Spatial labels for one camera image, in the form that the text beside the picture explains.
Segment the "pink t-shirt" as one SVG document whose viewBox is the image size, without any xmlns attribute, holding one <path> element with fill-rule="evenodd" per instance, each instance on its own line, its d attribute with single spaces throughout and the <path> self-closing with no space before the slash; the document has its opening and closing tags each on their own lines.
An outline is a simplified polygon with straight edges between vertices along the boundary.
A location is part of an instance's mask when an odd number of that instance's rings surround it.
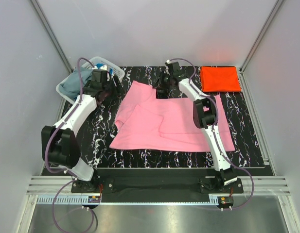
<svg viewBox="0 0 300 233">
<path fill-rule="evenodd" d="M 189 98 L 157 99 L 150 85 L 134 81 L 115 117 L 118 150 L 209 152 L 210 146 L 193 121 Z"/>
</svg>

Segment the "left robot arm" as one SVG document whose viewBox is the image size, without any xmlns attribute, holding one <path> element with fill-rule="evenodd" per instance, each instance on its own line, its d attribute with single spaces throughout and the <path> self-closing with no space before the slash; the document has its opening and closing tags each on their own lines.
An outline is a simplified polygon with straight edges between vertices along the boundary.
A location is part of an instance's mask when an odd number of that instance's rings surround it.
<svg viewBox="0 0 300 233">
<path fill-rule="evenodd" d="M 81 158 L 77 134 L 99 104 L 109 97 L 122 95 L 124 90 L 117 75 L 110 75 L 103 69 L 92 71 L 91 80 L 81 86 L 73 106 L 58 122 L 52 126 L 44 126 L 41 131 L 42 158 L 49 172 L 59 172 L 59 169 L 50 168 L 50 165 L 56 165 L 81 180 L 88 192 L 98 189 L 99 180 L 94 177 L 94 169 Z"/>
</svg>

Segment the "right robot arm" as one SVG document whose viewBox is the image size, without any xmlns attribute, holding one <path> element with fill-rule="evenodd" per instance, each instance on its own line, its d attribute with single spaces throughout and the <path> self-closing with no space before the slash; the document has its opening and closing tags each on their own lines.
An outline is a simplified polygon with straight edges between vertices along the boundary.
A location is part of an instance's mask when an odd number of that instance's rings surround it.
<svg viewBox="0 0 300 233">
<path fill-rule="evenodd" d="M 160 73 L 153 87 L 156 97 L 167 99 L 170 87 L 175 86 L 193 102 L 193 122 L 206 137 L 213 158 L 215 178 L 210 189 L 227 192 L 237 181 L 237 175 L 219 134 L 219 112 L 215 98 L 206 95 L 194 84 L 193 76 L 188 76 L 180 68 L 179 60 L 174 58 L 165 62 L 166 69 Z"/>
</svg>

